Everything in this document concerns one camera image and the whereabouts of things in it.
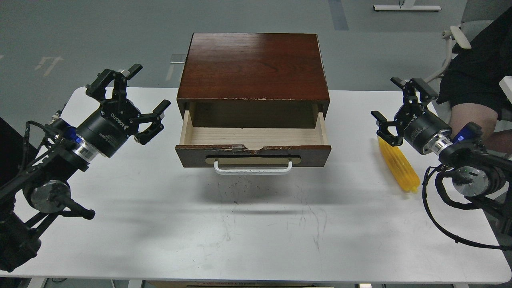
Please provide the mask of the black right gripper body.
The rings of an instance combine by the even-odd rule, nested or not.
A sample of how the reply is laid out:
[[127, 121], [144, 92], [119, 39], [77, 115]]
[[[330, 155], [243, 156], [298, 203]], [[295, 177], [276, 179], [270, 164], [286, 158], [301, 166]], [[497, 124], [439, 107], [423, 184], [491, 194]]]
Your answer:
[[403, 131], [401, 136], [421, 155], [439, 155], [451, 145], [452, 128], [428, 109], [401, 107], [395, 120]]

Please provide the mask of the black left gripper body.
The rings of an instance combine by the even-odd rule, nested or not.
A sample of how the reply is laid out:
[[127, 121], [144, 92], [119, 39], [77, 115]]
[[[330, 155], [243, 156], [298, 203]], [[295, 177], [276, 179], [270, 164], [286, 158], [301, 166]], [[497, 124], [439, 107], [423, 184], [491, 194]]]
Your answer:
[[110, 158], [134, 135], [138, 126], [130, 124], [131, 118], [140, 115], [130, 100], [118, 107], [117, 100], [106, 100], [78, 128], [76, 133], [102, 155]]

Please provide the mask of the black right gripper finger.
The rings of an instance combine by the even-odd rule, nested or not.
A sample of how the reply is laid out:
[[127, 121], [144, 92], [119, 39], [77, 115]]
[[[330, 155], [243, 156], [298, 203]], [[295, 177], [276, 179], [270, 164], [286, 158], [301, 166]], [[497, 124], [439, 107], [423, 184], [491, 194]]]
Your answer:
[[[370, 113], [375, 119], [378, 126], [376, 131], [377, 135], [383, 139], [390, 146], [401, 146], [404, 143], [404, 126], [401, 122], [393, 121], [389, 122], [379, 111], [373, 110]], [[393, 135], [389, 128], [395, 127], [397, 135]]]
[[390, 80], [402, 89], [403, 93], [403, 105], [395, 116], [419, 116], [423, 114], [436, 116], [427, 106], [431, 101], [436, 100], [439, 95], [423, 79], [402, 80], [399, 77], [391, 77]]

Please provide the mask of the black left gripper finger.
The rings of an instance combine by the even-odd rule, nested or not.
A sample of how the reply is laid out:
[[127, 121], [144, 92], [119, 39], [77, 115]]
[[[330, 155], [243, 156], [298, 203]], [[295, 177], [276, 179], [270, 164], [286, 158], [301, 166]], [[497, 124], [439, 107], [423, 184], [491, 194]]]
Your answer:
[[[126, 88], [128, 81], [131, 80], [139, 71], [142, 70], [141, 64], [134, 64], [127, 70], [114, 71], [105, 69], [99, 73], [92, 84], [86, 85], [86, 95], [100, 103], [107, 101], [117, 101], [119, 105], [127, 103]], [[106, 98], [106, 88], [110, 83], [114, 83], [112, 97]]]
[[[152, 113], [137, 114], [129, 118], [129, 135], [134, 136], [136, 142], [145, 145], [150, 142], [158, 133], [160, 133], [164, 126], [162, 119], [164, 117], [164, 111], [171, 105], [169, 100], [162, 100], [161, 103], [156, 106]], [[140, 124], [149, 123], [150, 125], [143, 131], [138, 131]]]

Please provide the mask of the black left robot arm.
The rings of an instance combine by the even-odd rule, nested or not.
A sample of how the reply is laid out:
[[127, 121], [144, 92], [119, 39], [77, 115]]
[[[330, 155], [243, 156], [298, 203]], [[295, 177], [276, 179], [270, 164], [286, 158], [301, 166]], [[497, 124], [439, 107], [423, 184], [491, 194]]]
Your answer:
[[99, 107], [77, 127], [59, 114], [45, 125], [26, 122], [20, 170], [1, 188], [1, 270], [12, 272], [36, 257], [40, 236], [58, 216], [95, 217], [71, 197], [68, 179], [76, 171], [86, 171], [97, 155], [112, 157], [131, 136], [145, 145], [164, 129], [169, 100], [143, 114], [127, 98], [128, 81], [141, 69], [134, 64], [99, 73], [86, 86]]

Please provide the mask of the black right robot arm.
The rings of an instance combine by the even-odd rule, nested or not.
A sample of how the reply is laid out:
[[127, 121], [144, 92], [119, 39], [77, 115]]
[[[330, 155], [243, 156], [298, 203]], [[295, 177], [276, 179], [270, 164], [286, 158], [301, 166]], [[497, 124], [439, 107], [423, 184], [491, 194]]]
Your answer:
[[[497, 219], [501, 233], [511, 235], [511, 161], [491, 155], [483, 146], [481, 127], [469, 122], [450, 138], [452, 129], [427, 105], [438, 94], [422, 79], [392, 77], [402, 90], [403, 105], [389, 122], [378, 111], [377, 135], [391, 146], [408, 142], [421, 155], [434, 153], [449, 168], [437, 174], [435, 186], [442, 200], [461, 210], [480, 208]], [[508, 185], [504, 202], [488, 196]]]

